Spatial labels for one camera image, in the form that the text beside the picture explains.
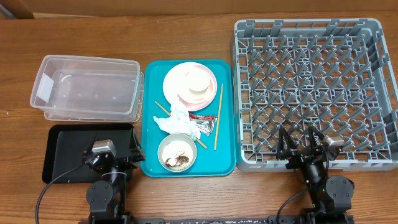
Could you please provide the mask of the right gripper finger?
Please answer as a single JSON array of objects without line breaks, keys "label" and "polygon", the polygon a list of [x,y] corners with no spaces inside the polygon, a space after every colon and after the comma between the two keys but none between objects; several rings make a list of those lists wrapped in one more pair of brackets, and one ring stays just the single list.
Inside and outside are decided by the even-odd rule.
[{"label": "right gripper finger", "polygon": [[277,152],[282,152],[284,150],[284,146],[287,146],[288,151],[291,149],[297,149],[296,143],[290,137],[290,134],[282,126],[279,128]]},{"label": "right gripper finger", "polygon": [[305,133],[308,134],[309,137],[310,149],[315,149],[318,146],[315,136],[317,136],[321,141],[325,138],[325,135],[314,126],[309,126]]}]

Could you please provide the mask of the grey round bowl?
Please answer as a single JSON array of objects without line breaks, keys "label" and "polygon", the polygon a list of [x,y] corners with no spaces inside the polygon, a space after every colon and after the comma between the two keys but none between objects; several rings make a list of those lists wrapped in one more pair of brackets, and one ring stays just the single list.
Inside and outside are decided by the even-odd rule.
[{"label": "grey round bowl", "polygon": [[190,167],[189,167],[189,168],[191,168],[191,166],[195,163],[196,158],[197,158],[197,147],[196,147],[194,141],[193,141],[189,136],[187,136],[187,135],[185,135],[185,134],[180,134],[180,133],[170,134],[170,135],[168,135],[166,138],[164,138],[164,139],[162,140],[162,142],[160,143],[160,145],[159,145],[159,147],[158,147],[158,159],[159,159],[159,162],[161,163],[161,165],[162,165],[165,169],[167,169],[167,170],[169,170],[169,171],[171,171],[171,172],[183,172],[183,171],[188,170],[189,168],[187,168],[187,169],[185,169],[185,170],[180,170],[180,171],[170,170],[170,169],[166,168],[164,162],[162,161],[162,159],[161,159],[161,153],[163,152],[164,147],[165,147],[167,144],[169,144],[170,142],[172,142],[172,141],[185,141],[185,142],[189,143],[189,145],[191,146],[191,148],[192,148],[192,150],[193,150],[193,162],[190,164]]}]

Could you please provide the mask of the rice and food scraps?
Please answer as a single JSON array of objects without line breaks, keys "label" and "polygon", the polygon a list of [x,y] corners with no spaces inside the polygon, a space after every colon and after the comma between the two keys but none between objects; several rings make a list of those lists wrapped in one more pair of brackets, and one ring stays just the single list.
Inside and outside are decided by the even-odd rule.
[{"label": "rice and food scraps", "polygon": [[185,141],[172,141],[164,147],[161,159],[170,170],[185,170],[193,162],[193,150]]}]

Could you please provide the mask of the red silver foil wrapper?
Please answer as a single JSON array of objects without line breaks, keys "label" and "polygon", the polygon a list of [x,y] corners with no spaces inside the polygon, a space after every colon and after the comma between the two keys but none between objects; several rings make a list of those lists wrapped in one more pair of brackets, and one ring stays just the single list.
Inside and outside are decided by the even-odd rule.
[{"label": "red silver foil wrapper", "polygon": [[215,124],[217,122],[217,117],[210,115],[203,116],[189,113],[189,118],[191,121],[195,122],[200,132],[205,134],[206,136],[209,136],[213,132]]}]

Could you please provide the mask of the white napkin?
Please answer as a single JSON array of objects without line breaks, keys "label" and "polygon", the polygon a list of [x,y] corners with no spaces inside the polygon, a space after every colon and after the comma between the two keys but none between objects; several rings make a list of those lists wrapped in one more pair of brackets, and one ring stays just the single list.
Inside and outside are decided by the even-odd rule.
[{"label": "white napkin", "polygon": [[168,118],[158,118],[153,116],[158,127],[169,134],[186,134],[194,141],[201,138],[201,132],[196,122],[191,121],[186,106],[175,97],[170,107],[170,116]]}]

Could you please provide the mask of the pink round plate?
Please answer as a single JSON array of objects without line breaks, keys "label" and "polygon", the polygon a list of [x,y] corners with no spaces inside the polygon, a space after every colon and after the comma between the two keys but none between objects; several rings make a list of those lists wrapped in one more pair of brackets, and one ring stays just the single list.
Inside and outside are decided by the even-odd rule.
[{"label": "pink round plate", "polygon": [[[217,81],[214,73],[205,65],[196,62],[185,62],[178,65],[180,73],[180,88],[178,97],[183,101],[189,111],[198,111],[208,106],[214,99],[217,92]],[[210,76],[210,85],[206,92],[193,94],[188,90],[185,83],[185,75],[188,72],[206,72]]]}]

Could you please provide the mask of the white plastic cup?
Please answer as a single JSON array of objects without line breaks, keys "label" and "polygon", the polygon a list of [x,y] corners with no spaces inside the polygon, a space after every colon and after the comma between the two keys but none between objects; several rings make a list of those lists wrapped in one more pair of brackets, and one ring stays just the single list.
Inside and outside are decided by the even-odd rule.
[{"label": "white plastic cup", "polygon": [[206,72],[188,72],[185,75],[185,83],[193,94],[202,94],[210,85],[210,76]]}]

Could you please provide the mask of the clear plastic waste bin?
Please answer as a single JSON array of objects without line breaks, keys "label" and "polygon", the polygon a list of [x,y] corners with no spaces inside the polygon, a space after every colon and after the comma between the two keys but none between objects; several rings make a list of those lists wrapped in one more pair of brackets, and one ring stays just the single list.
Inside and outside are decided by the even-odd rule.
[{"label": "clear plastic waste bin", "polygon": [[47,55],[40,64],[30,105],[51,121],[139,120],[144,75],[135,60]]}]

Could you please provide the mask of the black plastic tray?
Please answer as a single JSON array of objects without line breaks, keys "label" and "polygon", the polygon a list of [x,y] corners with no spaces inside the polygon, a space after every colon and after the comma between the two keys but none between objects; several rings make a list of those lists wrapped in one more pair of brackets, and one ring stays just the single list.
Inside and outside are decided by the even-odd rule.
[{"label": "black plastic tray", "polygon": [[110,139],[117,152],[141,147],[128,123],[56,124],[49,130],[42,181],[49,183],[60,174],[80,165],[95,141]]}]

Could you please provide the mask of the grey plastic dish rack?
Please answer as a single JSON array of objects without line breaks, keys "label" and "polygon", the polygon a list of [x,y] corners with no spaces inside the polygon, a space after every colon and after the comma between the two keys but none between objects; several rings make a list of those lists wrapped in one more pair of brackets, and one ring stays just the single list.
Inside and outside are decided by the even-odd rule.
[{"label": "grey plastic dish rack", "polygon": [[233,91],[243,172],[283,172],[279,129],[299,146],[305,130],[339,135],[332,169],[397,167],[397,78],[377,19],[239,20]]}]

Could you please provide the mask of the teal plastic serving tray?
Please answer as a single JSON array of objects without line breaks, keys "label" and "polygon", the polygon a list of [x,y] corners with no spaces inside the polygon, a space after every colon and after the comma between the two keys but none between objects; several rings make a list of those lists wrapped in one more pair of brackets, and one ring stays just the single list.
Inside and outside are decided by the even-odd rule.
[{"label": "teal plastic serving tray", "polygon": [[236,165],[231,68],[223,60],[158,60],[146,68],[141,164],[150,177],[230,174]]}]

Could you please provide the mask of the right wooden chopstick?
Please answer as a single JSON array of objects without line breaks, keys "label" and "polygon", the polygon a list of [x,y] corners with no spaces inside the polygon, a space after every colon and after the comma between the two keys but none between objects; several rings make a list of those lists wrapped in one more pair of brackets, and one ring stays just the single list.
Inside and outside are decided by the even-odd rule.
[{"label": "right wooden chopstick", "polygon": [[219,105],[218,105],[218,115],[217,115],[216,133],[215,133],[214,151],[216,151],[217,144],[218,144],[218,133],[219,133],[219,128],[220,128],[222,101],[223,101],[223,83],[221,84],[220,100],[219,100]]}]

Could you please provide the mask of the wooden chopstick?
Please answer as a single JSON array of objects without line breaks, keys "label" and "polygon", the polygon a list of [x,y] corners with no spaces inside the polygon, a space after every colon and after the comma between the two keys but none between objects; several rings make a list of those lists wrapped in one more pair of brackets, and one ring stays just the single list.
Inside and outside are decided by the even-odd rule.
[{"label": "wooden chopstick", "polygon": [[[168,112],[161,104],[159,104],[157,101],[155,101],[155,104],[162,109],[168,116],[171,116],[170,112]],[[198,142],[204,149],[207,149],[208,147],[198,138],[196,138],[196,142]]]},{"label": "wooden chopstick", "polygon": [[218,144],[218,133],[219,133],[219,128],[220,128],[222,101],[223,101],[223,83],[221,84],[220,100],[219,100],[219,105],[218,105],[218,115],[217,115],[216,133],[215,133],[214,151],[216,151],[217,144]]}]

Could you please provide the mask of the left wooden chopstick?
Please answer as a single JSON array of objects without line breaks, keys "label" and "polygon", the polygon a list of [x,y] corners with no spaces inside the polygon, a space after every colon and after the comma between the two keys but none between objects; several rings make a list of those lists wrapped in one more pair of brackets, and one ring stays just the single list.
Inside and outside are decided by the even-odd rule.
[{"label": "left wooden chopstick", "polygon": [[[170,112],[168,112],[161,104],[159,104],[157,101],[155,101],[155,104],[162,109],[168,116],[171,116]],[[198,142],[204,149],[207,149],[208,147],[198,138],[196,138],[196,142]]]}]

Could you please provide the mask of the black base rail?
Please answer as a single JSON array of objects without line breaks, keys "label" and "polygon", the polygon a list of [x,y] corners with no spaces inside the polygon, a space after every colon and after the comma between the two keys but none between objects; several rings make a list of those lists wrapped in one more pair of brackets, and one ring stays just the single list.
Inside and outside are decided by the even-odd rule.
[{"label": "black base rail", "polygon": [[[185,220],[164,220],[163,218],[118,218],[112,220],[97,220],[91,218],[85,222],[79,223],[92,223],[92,224],[105,224],[105,223],[132,223],[132,224],[276,224],[276,216],[271,215],[267,218],[241,218],[241,219],[185,219]],[[300,222],[299,218],[293,215],[283,215],[279,217],[279,223],[281,224],[298,224],[305,223]],[[354,224],[353,216],[348,216],[346,220],[337,220],[337,221],[326,221],[325,219],[321,219],[320,221],[316,221],[315,223],[349,223]]]}]

